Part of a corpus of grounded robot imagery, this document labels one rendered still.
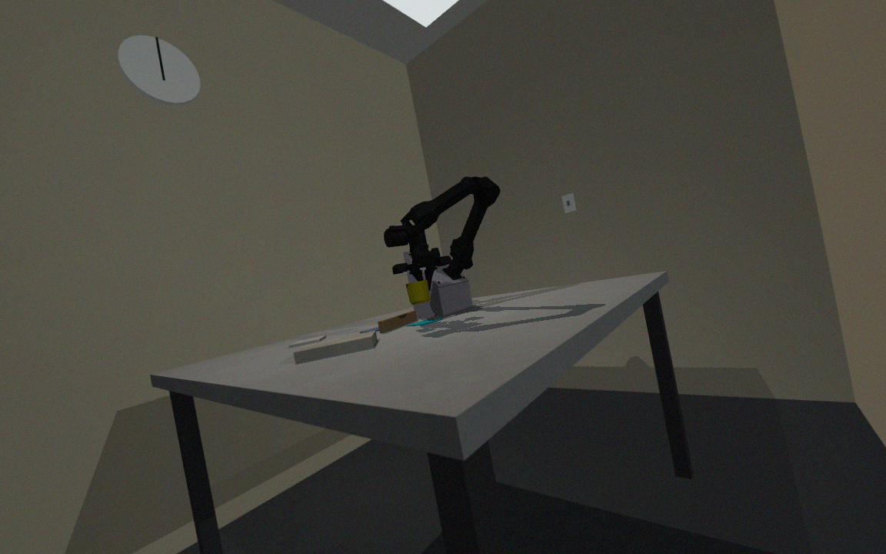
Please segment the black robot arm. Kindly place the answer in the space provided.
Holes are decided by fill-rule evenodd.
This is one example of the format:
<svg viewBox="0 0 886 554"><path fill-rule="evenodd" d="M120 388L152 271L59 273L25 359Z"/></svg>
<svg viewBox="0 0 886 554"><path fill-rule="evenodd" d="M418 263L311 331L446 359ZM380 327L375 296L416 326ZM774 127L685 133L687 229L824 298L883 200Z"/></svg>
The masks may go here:
<svg viewBox="0 0 886 554"><path fill-rule="evenodd" d="M451 279L461 279L463 278L461 276L463 269L472 267L471 257L474 251L474 243L472 241L474 241L477 235L486 210L495 203L500 190L500 187L489 178L486 178L486 176L485 178L477 178L477 176L468 178L465 176L457 185L448 189L447 192L443 192L436 199L421 202L409 209L407 216L401 219L403 225L390 225L389 229L385 230L384 233L385 245L388 248L396 248L396 246L407 245L408 243L412 245L412 243L428 242L426 241L425 230L428 230L430 225L437 221L439 215L458 201L465 199L465 196L468 196L468 194L474 194L475 202L472 204L470 216L467 222L465 222L463 234L457 239L453 239L450 246L450 255L453 257L452 264L449 264L447 268L442 268ZM415 225L409 223L409 220L412 220ZM434 264L439 257L440 252L438 248L431 250L423 248L422 252L418 252L417 249L414 250L415 265L426 266Z"/></svg>

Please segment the beige flat rectangular block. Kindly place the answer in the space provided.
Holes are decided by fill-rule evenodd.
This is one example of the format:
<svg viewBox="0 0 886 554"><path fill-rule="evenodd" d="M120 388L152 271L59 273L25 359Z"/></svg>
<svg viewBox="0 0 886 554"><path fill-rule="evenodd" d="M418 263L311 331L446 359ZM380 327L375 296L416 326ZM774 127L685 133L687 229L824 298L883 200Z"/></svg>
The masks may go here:
<svg viewBox="0 0 886 554"><path fill-rule="evenodd" d="M374 347L377 340L376 331L368 331L358 335L311 343L293 352L293 360L295 362L306 362L328 357L328 355L340 355L360 349L368 349Z"/></svg>

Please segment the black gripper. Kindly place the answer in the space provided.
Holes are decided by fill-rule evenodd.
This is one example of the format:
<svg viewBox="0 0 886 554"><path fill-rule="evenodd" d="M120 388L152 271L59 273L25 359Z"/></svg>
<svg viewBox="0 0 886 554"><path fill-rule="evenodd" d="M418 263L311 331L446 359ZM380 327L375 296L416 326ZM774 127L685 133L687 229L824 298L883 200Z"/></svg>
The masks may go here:
<svg viewBox="0 0 886 554"><path fill-rule="evenodd" d="M391 268L391 270L393 271L393 275L398 274L398 273L407 272L409 270L409 274L414 275L416 281L419 282L419 281L423 281L421 268L425 267L426 268L425 279L428 280L428 288L430 291L431 290L432 275L434 273L434 270L436 270L438 268L438 267L436 268L436 266L443 266L443 265L452 264L452 259L449 255L447 255L447 256L439 257L439 259L436 259L434 264L428 264L426 266L415 265L414 264L414 250L417 249L418 252L422 252L423 248L428 248L427 242L412 243L412 245L409 245L409 252L411 253L412 264L409 264L409 265L407 263L397 264L397 265L394 265L393 268Z"/></svg>

